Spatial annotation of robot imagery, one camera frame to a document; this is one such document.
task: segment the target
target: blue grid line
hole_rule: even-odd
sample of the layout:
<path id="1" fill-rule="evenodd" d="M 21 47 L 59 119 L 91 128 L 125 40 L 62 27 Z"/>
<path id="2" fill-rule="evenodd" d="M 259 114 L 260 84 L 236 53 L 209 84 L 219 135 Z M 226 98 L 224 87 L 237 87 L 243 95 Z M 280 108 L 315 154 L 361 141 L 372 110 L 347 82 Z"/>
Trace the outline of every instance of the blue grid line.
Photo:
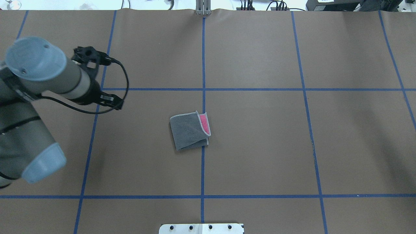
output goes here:
<path id="1" fill-rule="evenodd" d="M 379 17 L 380 17 L 381 27 L 383 29 L 384 39 L 386 40 L 387 48 L 389 49 L 390 57 L 391 57 L 391 60 L 393 61 L 393 66 L 396 71 L 397 78 L 399 79 L 399 83 L 400 83 L 401 90 L 403 92 L 404 100 L 406 101 L 407 109 L 409 110 L 410 118 L 412 119 L 412 122 L 413 122 L 413 127 L 416 130 L 415 117 L 413 116 L 412 108 L 410 107 L 409 100 L 407 99 L 406 91 L 403 86 L 403 81 L 401 80 L 401 77 L 400 77 L 399 69 L 397 68 L 396 60 L 394 59 L 393 52 L 391 51 L 391 48 L 390 48 L 389 39 L 387 38 L 386 28 L 384 27 L 384 22 L 383 22 L 383 18 L 381 16 L 380 10 L 379 10 Z"/>
<path id="2" fill-rule="evenodd" d="M 325 216 L 324 199 L 322 198 L 321 179 L 319 178 L 318 160 L 316 158 L 315 142 L 314 142 L 314 138 L 313 138 L 312 124 L 311 124 L 311 119 L 310 119 L 310 114 L 309 114 L 308 100 L 307 100 L 307 96 L 306 96 L 305 80 L 303 78 L 302 62 L 301 62 L 301 59 L 300 59 L 300 52 L 299 52 L 299 43 L 298 43 L 298 40 L 297 40 L 295 16 L 294 16 L 292 11 L 290 12 L 290 14 L 292 15 L 292 24 L 293 24 L 293 33 L 295 35 L 297 62 L 299 64 L 300 79 L 301 79 L 301 82 L 302 82 L 302 89 L 303 89 L 303 99 L 305 100 L 306 117 L 307 117 L 307 120 L 308 120 L 309 134 L 310 134 L 310 138 L 311 138 L 313 157 L 314 157 L 314 162 L 315 162 L 315 174 L 316 174 L 316 181 L 317 181 L 317 185 L 318 185 L 319 201 L 321 203 L 322 221 L 323 221 L 323 225 L 324 225 L 324 232 L 325 232 L 325 234 L 328 234 L 327 219 L 326 219 L 326 216 Z"/>
<path id="3" fill-rule="evenodd" d="M 25 13 L 25 16 L 23 17 L 23 21 L 22 21 L 22 24 L 21 24 L 21 26 L 20 26 L 19 32 L 18 32 L 18 34 L 17 34 L 16 40 L 17 40 L 17 39 L 19 39 L 20 34 L 22 34 L 22 31 L 23 31 L 23 26 L 24 26 L 24 25 L 25 25 L 25 23 L 26 23 L 26 18 L 27 18 L 27 15 L 28 15 L 28 14 L 29 14 L 29 11 L 27 10 L 27 11 L 26 11 L 26 13 Z"/>
<path id="4" fill-rule="evenodd" d="M 104 91 L 125 91 L 126 88 L 103 88 Z M 303 91 L 303 88 L 129 88 L 132 91 Z M 370 92 L 392 92 L 403 91 L 395 88 L 305 88 L 306 91 L 370 91 Z M 416 91 L 416 89 L 404 89 L 405 91 Z"/>
<path id="5" fill-rule="evenodd" d="M 365 198 L 416 197 L 415 193 L 398 194 L 288 194 L 288 195 L 84 195 L 83 199 L 282 199 L 282 198 Z M 79 199 L 80 195 L 0 195 L 0 199 Z"/>
<path id="6" fill-rule="evenodd" d="M 117 11 L 114 11 L 113 22 L 112 22 L 112 25 L 111 25 L 111 32 L 110 32 L 110 37 L 109 37 L 108 47 L 107 47 L 107 54 L 110 53 L 111 40 L 112 40 L 112 37 L 113 37 L 113 31 L 114 31 L 114 24 L 115 24 L 115 21 L 116 21 L 116 15 L 117 15 Z M 104 84 L 105 73 L 106 73 L 106 68 L 104 68 L 104 72 L 103 72 L 103 76 L 102 76 L 102 80 L 101 80 L 101 87 Z M 99 111 L 99 108 L 100 108 L 100 106 L 97 105 L 95 111 L 98 112 Z M 92 125 L 91 140 L 89 142 L 89 149 L 88 149 L 87 161 L 85 163 L 84 178 L 82 180 L 82 187 L 81 187 L 81 194 L 80 194 L 80 198 L 79 198 L 77 217 L 75 219 L 74 234 L 77 234 L 77 232 L 78 232 L 79 218 L 81 216 L 82 202 L 83 202 L 83 199 L 84 199 L 84 192 L 85 192 L 85 184 L 87 183 L 87 175 L 88 175 L 88 169 L 89 169 L 89 161 L 91 159 L 92 146 L 93 146 L 93 143 L 94 143 L 94 136 L 95 136 L 95 129 L 97 127 L 97 119 L 98 119 L 98 115 L 95 115 L 95 117 L 94 117 L 94 123 Z"/>
<path id="7" fill-rule="evenodd" d="M 202 113 L 205 113 L 205 17 L 202 18 Z M 201 147 L 201 223 L 205 222 L 205 146 Z"/>

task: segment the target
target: pink fabric patch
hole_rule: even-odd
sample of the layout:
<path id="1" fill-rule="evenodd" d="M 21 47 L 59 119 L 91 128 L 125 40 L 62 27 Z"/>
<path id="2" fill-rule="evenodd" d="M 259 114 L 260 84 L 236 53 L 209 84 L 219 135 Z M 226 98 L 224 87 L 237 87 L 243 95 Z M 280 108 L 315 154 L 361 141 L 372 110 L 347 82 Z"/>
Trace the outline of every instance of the pink fabric patch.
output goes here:
<path id="1" fill-rule="evenodd" d="M 199 117 L 201 118 L 201 123 L 202 123 L 202 127 L 204 128 L 205 132 L 207 132 L 208 134 L 211 134 L 211 131 L 209 129 L 209 125 L 208 125 L 208 117 L 207 114 L 201 114 L 199 115 Z"/>

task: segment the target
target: gray cloth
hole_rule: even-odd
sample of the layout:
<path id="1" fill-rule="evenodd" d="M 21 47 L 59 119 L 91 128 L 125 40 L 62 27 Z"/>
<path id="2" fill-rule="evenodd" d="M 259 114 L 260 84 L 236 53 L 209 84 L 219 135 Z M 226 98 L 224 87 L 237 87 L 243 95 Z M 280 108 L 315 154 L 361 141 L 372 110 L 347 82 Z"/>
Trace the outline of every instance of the gray cloth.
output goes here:
<path id="1" fill-rule="evenodd" d="M 170 123 L 176 150 L 208 145 L 210 134 L 204 131 L 198 112 L 172 116 Z"/>

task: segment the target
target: white bracket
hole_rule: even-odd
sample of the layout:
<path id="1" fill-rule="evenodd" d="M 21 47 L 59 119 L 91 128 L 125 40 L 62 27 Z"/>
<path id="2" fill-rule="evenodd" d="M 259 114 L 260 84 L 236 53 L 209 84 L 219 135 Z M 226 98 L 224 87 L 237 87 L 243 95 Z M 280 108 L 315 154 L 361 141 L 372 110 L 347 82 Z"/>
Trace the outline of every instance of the white bracket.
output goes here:
<path id="1" fill-rule="evenodd" d="M 164 224 L 159 234 L 244 234 L 244 224 Z"/>
<path id="2" fill-rule="evenodd" d="M 211 15 L 211 0 L 196 0 L 197 15 Z"/>

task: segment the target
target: gray towel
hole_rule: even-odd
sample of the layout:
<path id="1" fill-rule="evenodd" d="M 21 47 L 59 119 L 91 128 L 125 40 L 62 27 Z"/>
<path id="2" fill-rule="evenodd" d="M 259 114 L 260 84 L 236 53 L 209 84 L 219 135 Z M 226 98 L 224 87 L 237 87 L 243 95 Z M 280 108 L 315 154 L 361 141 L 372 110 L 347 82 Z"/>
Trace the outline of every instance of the gray towel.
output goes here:
<path id="1" fill-rule="evenodd" d="M 176 150 L 208 145 L 211 136 L 207 114 L 197 111 L 172 116 L 170 119 Z"/>

